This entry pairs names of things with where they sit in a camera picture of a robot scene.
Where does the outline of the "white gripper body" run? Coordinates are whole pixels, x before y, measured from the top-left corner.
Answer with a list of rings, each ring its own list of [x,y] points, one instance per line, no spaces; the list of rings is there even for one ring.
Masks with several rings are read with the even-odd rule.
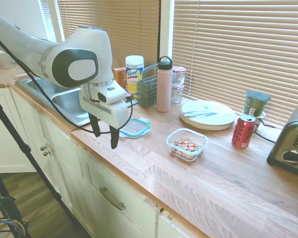
[[[83,110],[114,128],[121,127],[128,119],[128,108],[124,100],[113,104],[92,102],[80,91],[79,101]]]

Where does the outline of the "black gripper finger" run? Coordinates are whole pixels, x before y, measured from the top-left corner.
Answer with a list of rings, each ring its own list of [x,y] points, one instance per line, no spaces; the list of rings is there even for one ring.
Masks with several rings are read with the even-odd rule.
[[[101,135],[99,124],[98,124],[98,118],[92,115],[91,113],[88,113],[90,124],[93,130],[93,133],[96,137],[99,137]]]
[[[110,135],[111,135],[111,148],[115,149],[117,148],[117,145],[118,145],[120,131],[118,128],[114,128],[111,125],[109,126],[109,128],[110,128]]]

